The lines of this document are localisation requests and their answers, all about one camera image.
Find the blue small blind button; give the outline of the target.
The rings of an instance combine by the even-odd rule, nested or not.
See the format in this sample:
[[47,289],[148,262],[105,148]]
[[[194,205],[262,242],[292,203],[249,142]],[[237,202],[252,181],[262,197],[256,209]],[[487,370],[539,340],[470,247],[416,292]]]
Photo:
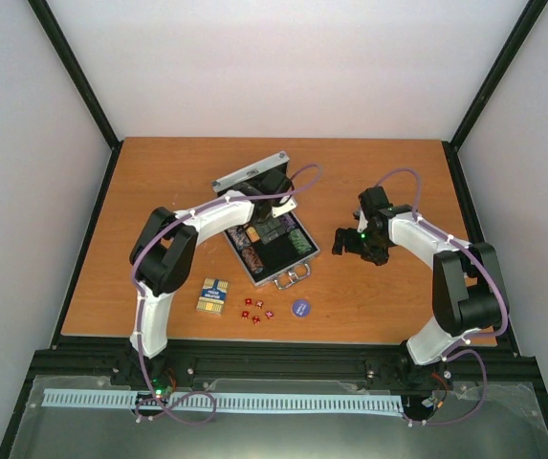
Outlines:
[[292,313],[298,318],[307,317],[311,313],[311,304],[306,299],[297,299],[292,304]]

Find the blue playing card deck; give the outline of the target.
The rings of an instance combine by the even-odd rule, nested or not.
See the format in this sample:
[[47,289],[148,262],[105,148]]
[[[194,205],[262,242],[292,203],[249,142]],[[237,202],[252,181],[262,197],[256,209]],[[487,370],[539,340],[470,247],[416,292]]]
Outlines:
[[206,278],[195,309],[198,312],[221,315],[226,304],[228,290],[229,282],[227,280]]

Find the green poker chip stack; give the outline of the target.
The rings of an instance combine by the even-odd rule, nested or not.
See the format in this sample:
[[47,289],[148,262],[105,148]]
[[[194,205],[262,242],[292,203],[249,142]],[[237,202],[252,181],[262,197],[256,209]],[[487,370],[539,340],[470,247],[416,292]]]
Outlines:
[[305,254],[311,251],[311,243],[300,229],[293,229],[290,231],[288,233],[288,238],[299,254]]

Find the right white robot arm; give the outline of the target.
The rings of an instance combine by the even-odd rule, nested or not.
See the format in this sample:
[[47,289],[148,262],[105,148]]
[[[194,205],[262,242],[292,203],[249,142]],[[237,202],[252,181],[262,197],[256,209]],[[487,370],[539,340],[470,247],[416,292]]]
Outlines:
[[406,342],[415,365],[444,361],[460,343],[492,329],[505,332],[509,307],[494,247],[471,244],[433,226],[409,205],[393,206],[381,186],[359,195],[358,226],[337,229],[332,253],[354,253],[382,266],[401,247],[432,272],[432,318]]

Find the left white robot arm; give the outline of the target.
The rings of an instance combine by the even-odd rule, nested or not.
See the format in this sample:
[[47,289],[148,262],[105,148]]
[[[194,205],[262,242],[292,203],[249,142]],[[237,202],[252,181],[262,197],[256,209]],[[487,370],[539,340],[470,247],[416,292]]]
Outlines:
[[189,277],[197,247],[232,227],[270,216],[292,200],[294,193],[293,181],[274,170],[255,184],[235,184],[198,207],[153,210],[130,253],[137,293],[130,342],[138,356],[132,371],[143,383],[156,384],[165,376],[166,361],[159,354],[167,345],[171,303]]

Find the brown poker chip stack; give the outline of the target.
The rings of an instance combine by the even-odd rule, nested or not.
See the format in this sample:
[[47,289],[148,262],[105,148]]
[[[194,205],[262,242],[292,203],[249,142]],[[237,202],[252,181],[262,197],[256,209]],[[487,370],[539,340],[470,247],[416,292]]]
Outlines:
[[250,273],[257,275],[263,272],[264,264],[253,247],[243,249],[241,256]]

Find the aluminium poker case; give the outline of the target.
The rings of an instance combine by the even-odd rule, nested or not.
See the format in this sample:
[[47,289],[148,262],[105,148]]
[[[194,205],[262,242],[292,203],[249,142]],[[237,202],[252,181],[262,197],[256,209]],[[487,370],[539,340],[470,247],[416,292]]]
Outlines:
[[[289,156],[280,151],[211,182],[221,196],[229,190],[249,195],[281,193],[294,188],[287,173]],[[311,275],[310,262],[320,249],[294,214],[296,201],[289,197],[268,204],[254,203],[255,215],[247,223],[224,231],[252,284],[262,287],[273,283],[286,290]]]

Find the blue white poker chip stack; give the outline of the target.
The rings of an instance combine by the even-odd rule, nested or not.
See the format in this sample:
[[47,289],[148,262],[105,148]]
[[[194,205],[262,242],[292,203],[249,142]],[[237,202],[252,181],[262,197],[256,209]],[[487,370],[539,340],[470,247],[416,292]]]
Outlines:
[[227,234],[238,251],[242,251],[251,245],[250,238],[241,227],[233,227],[227,230]]

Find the purple poker chip stack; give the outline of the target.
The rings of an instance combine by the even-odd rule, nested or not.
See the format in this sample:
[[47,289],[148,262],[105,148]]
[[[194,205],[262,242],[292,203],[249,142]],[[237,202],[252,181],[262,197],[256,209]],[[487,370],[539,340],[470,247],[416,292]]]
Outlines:
[[281,215],[278,218],[278,222],[286,232],[290,232],[296,228],[296,222],[289,213]]

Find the black aluminium frame rail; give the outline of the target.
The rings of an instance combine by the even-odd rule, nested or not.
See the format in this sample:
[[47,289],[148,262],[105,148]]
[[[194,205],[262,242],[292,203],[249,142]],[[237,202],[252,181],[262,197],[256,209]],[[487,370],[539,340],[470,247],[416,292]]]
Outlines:
[[121,339],[66,338],[34,353],[24,384],[38,377],[102,377],[114,385],[199,389],[227,380],[338,381],[393,394],[428,393],[435,374],[451,373],[456,383],[530,383],[544,390],[537,362],[508,345],[480,347],[473,356],[426,369],[408,369],[398,345],[333,345],[281,342],[171,340],[163,353],[139,367],[131,345]]

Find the red playing card deck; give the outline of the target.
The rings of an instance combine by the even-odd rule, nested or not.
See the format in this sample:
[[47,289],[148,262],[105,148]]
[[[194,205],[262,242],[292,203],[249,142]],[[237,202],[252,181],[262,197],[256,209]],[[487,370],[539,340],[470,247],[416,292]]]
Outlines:
[[245,233],[247,234],[248,238],[250,239],[252,243],[256,243],[260,241],[260,235],[254,227],[246,228]]

